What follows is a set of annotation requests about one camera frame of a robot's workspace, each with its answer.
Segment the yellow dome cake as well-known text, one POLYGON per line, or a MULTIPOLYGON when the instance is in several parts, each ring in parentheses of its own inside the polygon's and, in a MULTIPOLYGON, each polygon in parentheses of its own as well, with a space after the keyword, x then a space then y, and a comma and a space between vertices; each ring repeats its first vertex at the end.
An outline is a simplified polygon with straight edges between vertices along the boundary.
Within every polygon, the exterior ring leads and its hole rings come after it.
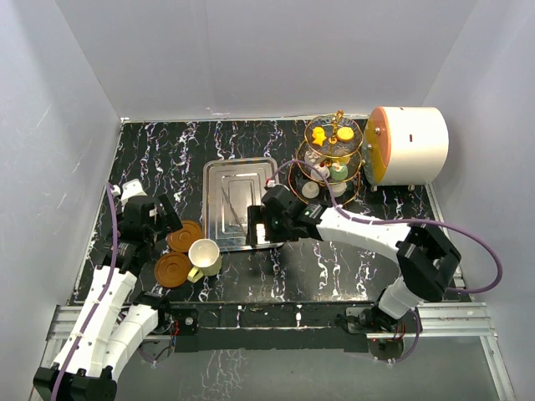
POLYGON ((351 161, 351 157, 350 157, 350 156, 341 157, 341 158, 338 158, 337 161, 338 161, 340 164, 345 164, 345 165, 347 165, 347 164, 351 161))

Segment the orange fish-shaped cookie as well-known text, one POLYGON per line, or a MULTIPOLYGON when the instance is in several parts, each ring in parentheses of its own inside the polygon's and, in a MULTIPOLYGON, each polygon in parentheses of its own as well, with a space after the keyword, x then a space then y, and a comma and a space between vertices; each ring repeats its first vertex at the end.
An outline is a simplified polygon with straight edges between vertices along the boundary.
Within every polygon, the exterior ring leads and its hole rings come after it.
POLYGON ((321 126, 313 128, 312 138, 314 145, 323 146, 324 141, 327 139, 327 135, 324 128, 321 126))

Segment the green ceramic cup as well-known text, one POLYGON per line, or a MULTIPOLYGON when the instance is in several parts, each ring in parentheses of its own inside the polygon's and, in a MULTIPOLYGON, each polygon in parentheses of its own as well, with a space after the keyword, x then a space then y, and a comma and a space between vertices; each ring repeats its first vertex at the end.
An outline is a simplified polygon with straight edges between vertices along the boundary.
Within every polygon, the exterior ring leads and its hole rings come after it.
POLYGON ((203 277, 216 276, 221 270, 222 255, 220 248, 211 239, 195 241, 188 251, 188 257, 192 264, 192 268, 187 275, 189 282, 196 283, 203 277))

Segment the white sprinkle cherry cake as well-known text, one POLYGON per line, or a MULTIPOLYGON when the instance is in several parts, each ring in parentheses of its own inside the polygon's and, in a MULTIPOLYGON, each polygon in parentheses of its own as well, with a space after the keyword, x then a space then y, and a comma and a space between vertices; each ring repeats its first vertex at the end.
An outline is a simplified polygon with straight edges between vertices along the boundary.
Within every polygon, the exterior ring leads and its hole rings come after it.
POLYGON ((329 167, 325 163, 319 163, 313 166, 311 177, 314 180, 323 181, 330 177, 329 167))

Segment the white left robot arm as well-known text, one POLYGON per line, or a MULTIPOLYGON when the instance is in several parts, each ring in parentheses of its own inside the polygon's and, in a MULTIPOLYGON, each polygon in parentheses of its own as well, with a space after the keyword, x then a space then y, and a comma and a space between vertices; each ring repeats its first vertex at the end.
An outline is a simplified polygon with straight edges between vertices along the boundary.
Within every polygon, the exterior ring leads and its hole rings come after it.
POLYGON ((108 185, 112 229, 84 305, 65 344, 49 367, 40 367, 33 386, 44 400, 113 400, 119 377, 144 339, 172 324, 169 302, 142 292, 124 318, 119 315, 155 245, 182 224, 167 195, 149 196, 139 180, 108 185))

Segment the green dome cake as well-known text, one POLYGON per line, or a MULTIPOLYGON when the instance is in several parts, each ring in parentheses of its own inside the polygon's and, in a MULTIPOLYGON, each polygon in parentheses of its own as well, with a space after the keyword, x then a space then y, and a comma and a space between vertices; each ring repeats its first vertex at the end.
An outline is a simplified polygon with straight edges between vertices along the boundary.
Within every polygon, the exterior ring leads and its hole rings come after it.
POLYGON ((349 175, 347 165, 338 163, 333 163, 329 167, 329 173, 333 182, 344 181, 349 175))

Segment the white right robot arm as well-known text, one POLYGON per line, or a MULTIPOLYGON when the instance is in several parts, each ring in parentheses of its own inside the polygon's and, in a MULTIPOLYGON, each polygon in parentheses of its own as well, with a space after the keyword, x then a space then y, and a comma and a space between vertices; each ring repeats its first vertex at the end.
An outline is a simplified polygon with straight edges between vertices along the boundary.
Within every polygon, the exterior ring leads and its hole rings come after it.
POLYGON ((284 185, 268 189, 260 205, 247 208, 247 245, 258 244, 259 226, 269 243, 336 241, 395 262, 400 277, 382 291, 369 312, 374 325, 385 332, 421 303, 441 301, 461 261, 460 252, 434 221, 389 223, 339 206, 304 203, 284 185))

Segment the white rectangular cream cake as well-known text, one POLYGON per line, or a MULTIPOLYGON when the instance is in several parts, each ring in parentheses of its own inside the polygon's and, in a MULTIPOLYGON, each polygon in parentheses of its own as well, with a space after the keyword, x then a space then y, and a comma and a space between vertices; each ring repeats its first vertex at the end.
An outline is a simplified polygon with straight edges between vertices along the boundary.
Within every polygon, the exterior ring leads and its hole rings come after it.
POLYGON ((303 159, 309 165, 316 165, 320 163, 324 158, 313 150, 307 150, 304 154, 303 159))

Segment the silver metal tray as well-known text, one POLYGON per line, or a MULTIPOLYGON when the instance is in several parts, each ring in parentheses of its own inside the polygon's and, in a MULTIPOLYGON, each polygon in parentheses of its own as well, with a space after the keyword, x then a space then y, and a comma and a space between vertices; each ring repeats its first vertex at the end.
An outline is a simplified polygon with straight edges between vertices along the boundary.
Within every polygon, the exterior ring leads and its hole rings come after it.
POLYGON ((220 251, 252 249, 246 244, 246 238, 234 221, 223 197, 222 186, 246 228, 247 208, 261 204, 265 182, 277 168, 277 161, 271 157, 213 160, 205 164, 202 187, 203 232, 204 237, 213 240, 220 251))

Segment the round orange biscuit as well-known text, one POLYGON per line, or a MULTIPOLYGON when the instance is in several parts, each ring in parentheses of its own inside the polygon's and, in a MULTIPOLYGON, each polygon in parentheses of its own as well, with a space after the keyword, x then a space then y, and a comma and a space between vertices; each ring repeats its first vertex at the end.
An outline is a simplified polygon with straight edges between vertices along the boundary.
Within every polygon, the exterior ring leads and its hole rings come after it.
POLYGON ((345 126, 337 130, 336 136, 341 141, 351 141, 354 138, 354 130, 345 126))

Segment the white cream puff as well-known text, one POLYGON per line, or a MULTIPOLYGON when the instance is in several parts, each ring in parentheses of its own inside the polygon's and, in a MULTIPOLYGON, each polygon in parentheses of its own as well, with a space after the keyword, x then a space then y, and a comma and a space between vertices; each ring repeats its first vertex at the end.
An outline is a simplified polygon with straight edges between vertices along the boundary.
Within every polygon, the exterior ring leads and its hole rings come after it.
POLYGON ((342 196, 344 194, 344 192, 347 190, 347 184, 345 182, 340 182, 340 183, 337 183, 337 184, 332 184, 330 186, 334 196, 336 198, 342 196))

